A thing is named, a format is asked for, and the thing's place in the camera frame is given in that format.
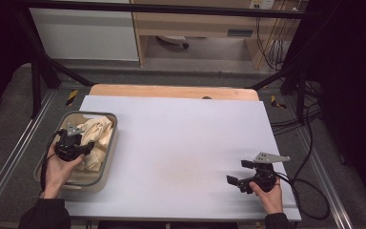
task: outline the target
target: white table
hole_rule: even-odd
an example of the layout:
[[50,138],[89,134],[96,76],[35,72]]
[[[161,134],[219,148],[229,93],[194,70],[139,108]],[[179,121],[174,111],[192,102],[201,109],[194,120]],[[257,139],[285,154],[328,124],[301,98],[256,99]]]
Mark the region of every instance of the white table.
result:
[[[87,219],[246,221],[264,219],[255,195],[226,175],[252,177],[240,160],[278,155],[262,102],[140,96],[85,97],[81,111],[117,116],[109,178],[97,193],[64,191],[71,216]],[[285,174],[282,163],[274,169]],[[282,182],[284,212],[301,220]]]

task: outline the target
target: small black object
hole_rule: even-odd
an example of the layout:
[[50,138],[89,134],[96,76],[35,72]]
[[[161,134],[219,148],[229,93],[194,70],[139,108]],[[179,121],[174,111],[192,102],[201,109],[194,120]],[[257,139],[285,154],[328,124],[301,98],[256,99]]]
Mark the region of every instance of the small black object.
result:
[[60,131],[61,138],[55,144],[55,153],[62,160],[72,161],[80,155],[88,155],[94,147],[94,142],[81,146],[82,135],[68,135],[66,130]]
[[229,184],[237,186],[241,193],[251,194],[254,190],[249,183],[254,181],[264,192],[270,192],[275,187],[275,170],[271,163],[256,163],[248,160],[242,160],[242,167],[255,169],[254,177],[238,179],[236,177],[227,176]]

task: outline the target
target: floor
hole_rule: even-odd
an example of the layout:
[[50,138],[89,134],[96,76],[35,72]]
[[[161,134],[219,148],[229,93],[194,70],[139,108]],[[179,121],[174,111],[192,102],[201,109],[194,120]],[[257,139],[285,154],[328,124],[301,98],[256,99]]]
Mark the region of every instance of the floor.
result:
[[[190,47],[185,50],[181,46],[168,44],[155,37],[150,39],[148,48],[147,62],[145,66],[139,66],[137,63],[112,63],[86,62],[86,61],[63,61],[66,66],[73,68],[76,72],[94,79],[98,82],[119,83],[119,84],[158,84],[158,85],[186,85],[186,86],[209,86],[209,87],[235,87],[243,88],[253,85],[256,82],[270,76],[274,73],[270,68],[264,66],[261,70],[253,68],[251,58],[244,52],[244,43],[241,39],[211,39],[211,38],[188,38]],[[77,109],[78,104],[83,99],[82,95],[89,90],[75,86],[74,82],[61,75],[64,81],[61,90],[55,92],[55,100],[58,104],[65,103],[70,89],[80,88],[80,95],[76,97],[74,106],[71,109]],[[30,90],[30,71],[27,68],[19,69],[14,79],[10,83],[0,104],[0,168],[4,166],[7,158],[10,157],[11,150],[30,119],[24,114],[31,113]],[[281,95],[279,86],[281,80],[260,90],[259,96],[265,102],[266,111],[272,123],[294,119],[291,109],[291,103],[295,97],[290,95]],[[272,106],[272,95],[278,105]],[[306,99],[307,104],[315,101],[313,97]],[[40,125],[44,128],[51,128],[50,125],[56,122],[56,118],[68,108],[65,106],[52,105],[52,111],[49,111],[51,122],[43,122]],[[16,123],[10,125],[8,117],[16,120]],[[322,160],[323,167],[339,195],[340,202],[345,209],[346,217],[353,224],[340,226],[336,223],[336,216],[329,216],[324,220],[309,219],[304,214],[303,220],[298,228],[366,228],[366,190],[358,174],[352,167],[343,166],[339,161],[339,152],[336,149],[336,143],[332,141],[331,134],[325,126],[324,119],[316,119],[311,123],[314,133],[314,148],[318,158]],[[293,175],[298,165],[302,162],[308,151],[308,142],[305,141],[304,132],[306,127],[298,127],[294,130],[281,129],[276,131],[276,142],[280,153],[289,155],[294,159],[294,163],[285,165],[287,174]],[[42,131],[35,133],[41,139],[46,139]],[[29,148],[38,149],[41,143],[31,142]],[[34,157],[28,151],[23,155],[24,158]],[[28,165],[26,161],[21,160],[18,168],[14,171],[7,187],[2,190],[0,198],[0,222],[3,216],[7,216],[4,225],[0,228],[16,228],[15,219],[10,219],[10,212],[17,211],[21,215],[28,202],[16,203],[14,191],[27,192],[27,196],[35,195],[35,189],[38,185],[35,181],[30,181],[24,177],[29,173],[34,165]],[[319,186],[319,175],[316,173],[314,161],[307,164],[300,177],[311,181]],[[302,192],[303,209],[312,215],[322,215],[325,204],[322,198],[314,190],[308,187],[299,187]],[[72,228],[86,228],[85,221],[74,220]],[[255,223],[241,224],[240,228],[256,228]]]

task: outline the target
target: person's left hand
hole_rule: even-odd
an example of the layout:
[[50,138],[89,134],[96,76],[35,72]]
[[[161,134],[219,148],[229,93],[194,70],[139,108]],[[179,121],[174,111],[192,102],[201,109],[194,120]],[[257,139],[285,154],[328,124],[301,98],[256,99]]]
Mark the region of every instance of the person's left hand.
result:
[[46,189],[41,198],[57,198],[59,190],[71,177],[73,169],[82,163],[82,154],[73,161],[64,161],[55,154],[55,143],[50,146],[47,154]]

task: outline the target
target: hand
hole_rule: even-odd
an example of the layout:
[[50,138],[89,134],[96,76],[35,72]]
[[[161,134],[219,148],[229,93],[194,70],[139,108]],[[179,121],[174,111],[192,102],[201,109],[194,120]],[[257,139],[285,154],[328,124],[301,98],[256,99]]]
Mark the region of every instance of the hand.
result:
[[249,186],[260,198],[264,210],[268,215],[283,212],[280,178],[276,179],[273,189],[268,193],[265,193],[263,190],[261,190],[261,188],[254,182],[250,182]]
[[57,198],[61,187],[71,177],[73,169],[84,159],[84,155],[73,161],[64,161],[55,154],[55,144],[50,146],[47,154],[46,190],[42,198]]

